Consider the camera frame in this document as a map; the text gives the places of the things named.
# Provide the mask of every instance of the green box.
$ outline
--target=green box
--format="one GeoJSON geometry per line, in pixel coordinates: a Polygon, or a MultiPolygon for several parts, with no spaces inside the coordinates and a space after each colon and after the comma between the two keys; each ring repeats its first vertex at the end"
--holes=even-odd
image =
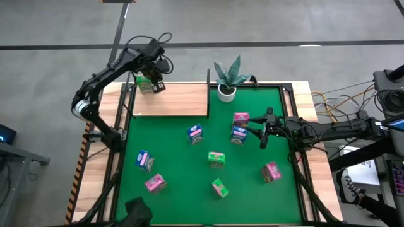
{"type": "Polygon", "coordinates": [[[223,168],[225,165],[226,154],[219,152],[209,152],[208,161],[209,166],[213,168],[223,168]]]}
{"type": "Polygon", "coordinates": [[[136,83],[142,93],[152,93],[153,84],[152,82],[144,76],[136,76],[136,83]]]}
{"type": "Polygon", "coordinates": [[[223,199],[229,194],[229,190],[226,189],[222,181],[218,178],[212,182],[213,189],[216,190],[217,194],[223,199]]]}

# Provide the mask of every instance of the black and orange tape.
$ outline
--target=black and orange tape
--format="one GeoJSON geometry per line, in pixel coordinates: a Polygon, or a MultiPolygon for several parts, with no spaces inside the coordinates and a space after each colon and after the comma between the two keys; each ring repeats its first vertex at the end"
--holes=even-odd
{"type": "MultiPolygon", "coordinates": [[[[94,126],[90,123],[86,123],[85,133],[90,133],[92,130],[94,130],[94,126]]],[[[73,213],[74,209],[76,208],[78,192],[80,190],[81,180],[83,179],[89,149],[90,143],[83,138],[80,146],[80,154],[78,156],[76,173],[74,174],[73,185],[70,192],[68,210],[64,218],[64,224],[66,225],[70,224],[73,220],[73,213]]]]}

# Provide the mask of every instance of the small box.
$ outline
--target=small box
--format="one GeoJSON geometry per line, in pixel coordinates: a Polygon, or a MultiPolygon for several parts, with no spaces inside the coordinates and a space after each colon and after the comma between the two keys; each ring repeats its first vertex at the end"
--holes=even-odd
{"type": "Polygon", "coordinates": [[[142,93],[153,93],[153,83],[144,76],[136,76],[136,84],[142,93]]]}
{"type": "Polygon", "coordinates": [[[154,158],[149,152],[140,150],[135,165],[142,170],[150,171],[152,169],[154,158]]]}
{"type": "Polygon", "coordinates": [[[190,128],[187,130],[187,135],[189,142],[191,145],[196,144],[199,141],[203,140],[203,131],[202,127],[200,124],[197,124],[196,126],[190,128]]]}
{"type": "Polygon", "coordinates": [[[218,178],[214,182],[212,182],[213,189],[217,192],[217,194],[223,199],[229,194],[229,190],[226,189],[222,181],[218,178]]]}
{"type": "Polygon", "coordinates": [[[165,182],[160,174],[156,174],[150,180],[146,181],[145,185],[149,192],[159,192],[165,188],[167,182],[165,182]]]}
{"type": "Polygon", "coordinates": [[[261,173],[266,183],[282,178],[278,165],[274,161],[262,167],[261,173]]]}
{"type": "Polygon", "coordinates": [[[232,134],[230,136],[230,142],[243,145],[247,139],[248,131],[237,126],[233,126],[232,134]]]}
{"type": "Polygon", "coordinates": [[[213,168],[223,168],[225,165],[226,154],[219,152],[209,152],[208,161],[209,166],[213,168]]]}
{"type": "Polygon", "coordinates": [[[246,128],[248,126],[248,113],[234,113],[233,126],[246,128]]]}

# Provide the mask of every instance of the blue box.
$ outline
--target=blue box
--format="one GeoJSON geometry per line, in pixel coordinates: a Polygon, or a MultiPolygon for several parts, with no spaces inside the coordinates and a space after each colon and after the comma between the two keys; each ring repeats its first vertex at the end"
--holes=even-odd
{"type": "Polygon", "coordinates": [[[203,140],[203,130],[201,124],[197,124],[196,126],[187,130],[187,135],[189,142],[191,145],[196,144],[199,141],[203,140]]]}
{"type": "Polygon", "coordinates": [[[247,139],[248,131],[241,127],[233,126],[230,142],[243,145],[247,139]]]}
{"type": "Polygon", "coordinates": [[[135,165],[142,170],[150,171],[152,169],[154,158],[149,152],[140,150],[135,165]]]}

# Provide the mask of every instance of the white pot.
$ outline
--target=white pot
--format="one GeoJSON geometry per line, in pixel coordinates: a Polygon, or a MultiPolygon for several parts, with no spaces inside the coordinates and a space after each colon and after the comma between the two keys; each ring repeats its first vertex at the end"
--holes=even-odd
{"type": "Polygon", "coordinates": [[[229,95],[225,95],[220,91],[220,86],[221,86],[221,84],[217,87],[217,96],[219,97],[220,101],[222,101],[222,102],[231,102],[231,101],[233,101],[233,99],[235,97],[235,92],[237,91],[237,88],[234,88],[233,93],[231,93],[229,95]]]}

